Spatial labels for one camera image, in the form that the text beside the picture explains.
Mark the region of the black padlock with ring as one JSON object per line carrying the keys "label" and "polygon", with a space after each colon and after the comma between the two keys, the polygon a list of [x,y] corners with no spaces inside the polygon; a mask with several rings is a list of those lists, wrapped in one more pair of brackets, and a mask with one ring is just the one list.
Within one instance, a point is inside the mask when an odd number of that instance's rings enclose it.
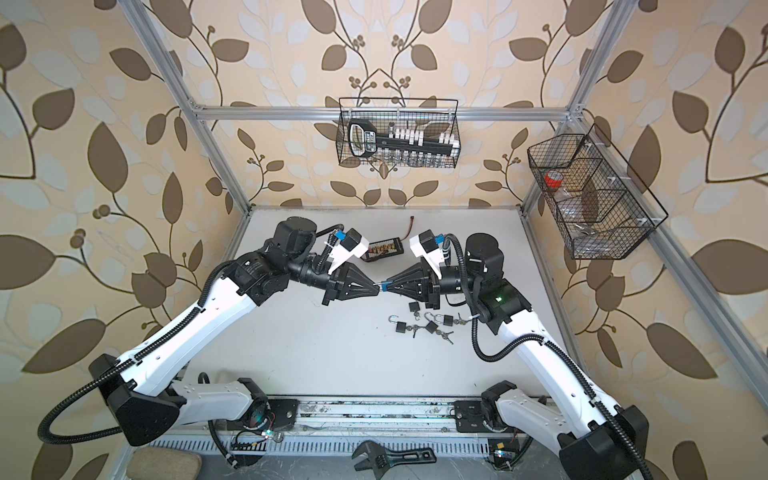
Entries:
{"label": "black padlock with ring", "polygon": [[408,324],[407,322],[400,320],[397,315],[389,316],[388,322],[395,325],[396,333],[401,334],[411,333],[413,336],[416,336],[416,332],[421,328],[418,324]]}

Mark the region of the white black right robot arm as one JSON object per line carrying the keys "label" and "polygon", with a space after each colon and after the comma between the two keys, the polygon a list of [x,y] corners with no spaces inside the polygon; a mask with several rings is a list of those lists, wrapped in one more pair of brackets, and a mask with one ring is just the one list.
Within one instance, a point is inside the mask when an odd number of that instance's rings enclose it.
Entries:
{"label": "white black right robot arm", "polygon": [[461,294],[470,309],[474,353],[486,363],[516,354],[553,401],[542,404],[510,381],[481,396],[488,429],[521,430],[556,454],[571,479],[650,479],[645,459],[649,422],[623,407],[560,347],[530,301],[504,276],[504,255],[486,233],[461,243],[431,231],[410,239],[418,263],[388,278],[385,292],[436,308],[443,294]]}

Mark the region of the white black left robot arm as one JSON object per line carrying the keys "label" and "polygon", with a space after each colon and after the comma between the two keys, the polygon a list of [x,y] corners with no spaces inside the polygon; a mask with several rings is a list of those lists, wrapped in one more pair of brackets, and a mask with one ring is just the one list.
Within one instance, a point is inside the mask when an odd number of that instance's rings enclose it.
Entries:
{"label": "white black left robot arm", "polygon": [[[257,250],[213,269],[198,300],[143,343],[118,357],[104,354],[90,366],[92,381],[65,397],[41,420],[46,444],[76,444],[121,434],[146,445],[174,426],[212,420],[245,421],[263,392],[249,378],[194,387],[178,374],[235,321],[297,282],[322,291],[322,303],[375,297],[380,288],[353,259],[369,249],[357,230],[337,224],[319,230],[304,217],[276,226]],[[81,434],[57,434],[54,421],[77,401],[99,391],[116,426]]]}

